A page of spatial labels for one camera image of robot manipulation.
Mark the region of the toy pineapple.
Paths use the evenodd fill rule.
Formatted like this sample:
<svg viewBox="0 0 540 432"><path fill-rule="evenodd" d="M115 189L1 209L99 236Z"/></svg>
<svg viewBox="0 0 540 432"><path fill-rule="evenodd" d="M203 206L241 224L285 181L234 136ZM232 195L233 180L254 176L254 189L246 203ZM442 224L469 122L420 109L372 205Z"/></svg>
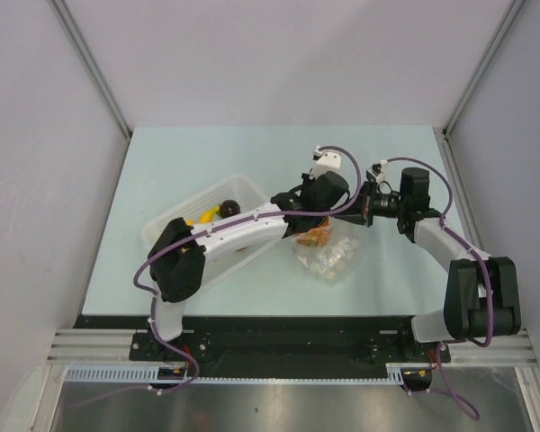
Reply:
<svg viewBox="0 0 540 432"><path fill-rule="evenodd" d="M329 222L327 222L326 224L322 224L316 228L310 229L306 233L297 236L295 243L307 248L322 248L329 243L331 231L331 225Z"/></svg>

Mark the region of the clear zip top bag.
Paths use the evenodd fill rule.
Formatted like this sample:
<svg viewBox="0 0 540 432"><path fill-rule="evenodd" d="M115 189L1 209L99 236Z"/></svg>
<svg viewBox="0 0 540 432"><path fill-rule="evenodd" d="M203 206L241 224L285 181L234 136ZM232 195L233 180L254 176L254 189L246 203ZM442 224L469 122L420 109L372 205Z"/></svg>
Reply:
<svg viewBox="0 0 540 432"><path fill-rule="evenodd" d="M331 238L325 247L303 247L290 240L292 252L298 263L311 275L333 283L340 279L361 246L362 231L359 226L330 219Z"/></svg>

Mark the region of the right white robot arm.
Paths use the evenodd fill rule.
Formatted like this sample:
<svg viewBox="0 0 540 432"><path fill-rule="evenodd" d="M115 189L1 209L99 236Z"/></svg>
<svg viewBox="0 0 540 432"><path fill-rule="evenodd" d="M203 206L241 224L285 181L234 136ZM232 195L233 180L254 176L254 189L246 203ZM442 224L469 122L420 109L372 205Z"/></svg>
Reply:
<svg viewBox="0 0 540 432"><path fill-rule="evenodd" d="M522 323L515 263L479 249L447 225L446 215L430 205L428 170L403 169L397 191L383 192L384 180L382 164L374 164L339 219L364 226L375 218L394 219L398 232L447 273L442 309L412 318L412 330L397 338L399 354L418 361L429 343L470 341L487 347L495 337L516 335Z"/></svg>

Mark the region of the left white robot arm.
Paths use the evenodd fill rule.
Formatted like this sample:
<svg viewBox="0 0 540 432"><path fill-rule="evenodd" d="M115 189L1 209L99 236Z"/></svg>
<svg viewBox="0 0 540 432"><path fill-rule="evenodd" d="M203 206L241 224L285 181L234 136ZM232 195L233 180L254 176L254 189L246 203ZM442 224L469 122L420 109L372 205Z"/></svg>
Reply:
<svg viewBox="0 0 540 432"><path fill-rule="evenodd" d="M149 340L159 358L175 357L181 348L185 302L203 285L206 266L215 259L260 243L304 234L317 228L349 194L349 185L332 171L309 177L289 192L226 219L189 226L171 220L148 253L153 295Z"/></svg>

